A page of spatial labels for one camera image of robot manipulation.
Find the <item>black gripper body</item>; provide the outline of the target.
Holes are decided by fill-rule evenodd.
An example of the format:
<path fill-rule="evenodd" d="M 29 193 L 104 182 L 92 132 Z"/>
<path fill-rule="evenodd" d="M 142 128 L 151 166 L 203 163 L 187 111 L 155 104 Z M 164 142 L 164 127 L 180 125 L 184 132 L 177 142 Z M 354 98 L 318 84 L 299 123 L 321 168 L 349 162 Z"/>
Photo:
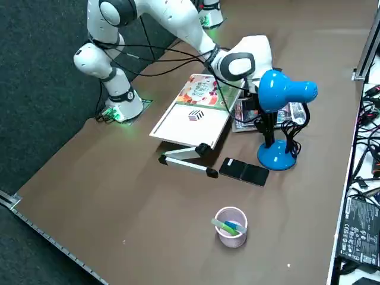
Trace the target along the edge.
<path fill-rule="evenodd" d="M 264 116 L 265 112 L 257 97 L 251 97 L 245 101 L 245 118 L 263 118 Z"/>

